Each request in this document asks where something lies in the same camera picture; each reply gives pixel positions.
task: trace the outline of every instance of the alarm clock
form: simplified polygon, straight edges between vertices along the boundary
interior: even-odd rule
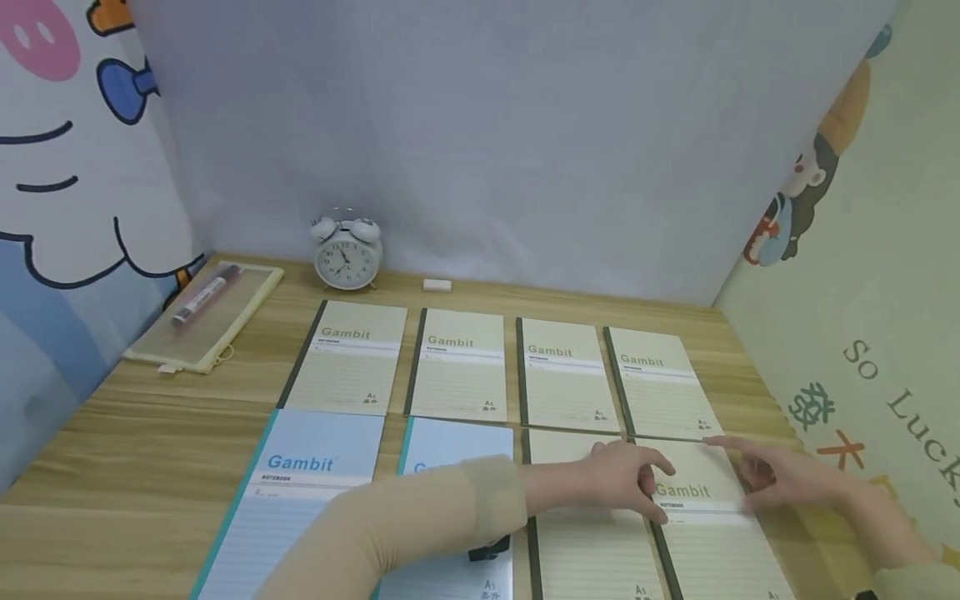
[[[380,227],[351,208],[331,208],[313,222],[317,242],[313,266],[327,287],[359,290],[370,285],[383,261]]]

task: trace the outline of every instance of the wall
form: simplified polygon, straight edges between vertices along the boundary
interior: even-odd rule
[[[894,5],[131,0],[218,250],[701,304]]]
[[[203,258],[121,0],[0,3],[0,492]]]
[[[869,95],[859,131],[856,111],[821,124],[811,184],[784,186],[717,305],[807,449],[960,568],[957,22],[960,3],[926,0],[894,24],[835,105]]]

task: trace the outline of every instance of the desk surface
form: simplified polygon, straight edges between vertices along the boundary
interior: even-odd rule
[[[121,362],[0,499],[0,597],[184,598],[324,299],[412,309],[374,478],[396,472],[424,306],[507,317],[508,366],[516,364],[518,316],[679,335],[726,431],[799,447],[715,309],[460,281],[452,294],[430,294],[420,278],[394,274],[381,275],[376,291],[342,293],[324,291],[311,265],[244,260],[276,264],[286,276],[234,340],[233,358],[209,375],[164,375]],[[610,373],[605,348],[604,359]],[[508,412],[518,432],[516,379],[508,369]],[[866,586],[867,566],[839,517],[782,510],[761,522],[799,600],[850,597]],[[516,550],[516,598],[524,600],[530,576],[522,534]]]

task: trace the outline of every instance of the beige sleeve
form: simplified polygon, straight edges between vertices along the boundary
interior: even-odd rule
[[[327,504],[256,597],[369,600],[387,572],[487,545],[526,521],[523,483],[506,456],[377,481]]]
[[[881,569],[874,577],[874,593],[879,600],[955,600],[960,572],[942,563]]]

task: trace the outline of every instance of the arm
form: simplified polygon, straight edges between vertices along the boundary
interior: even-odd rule
[[[876,486],[848,475],[834,507],[853,528],[874,568],[937,562],[900,505]]]
[[[665,519],[640,489],[653,488],[653,464],[673,472],[656,450],[614,442],[573,463],[517,467],[494,456],[354,488],[326,506],[257,598],[367,600],[393,569],[487,545],[559,506],[631,508]]]
[[[933,549],[882,490],[785,448],[727,436],[704,442],[743,454],[740,472],[754,488],[745,498],[746,510],[812,504],[843,515],[878,569],[875,587],[880,600],[946,600],[960,589],[960,573],[937,562]]]

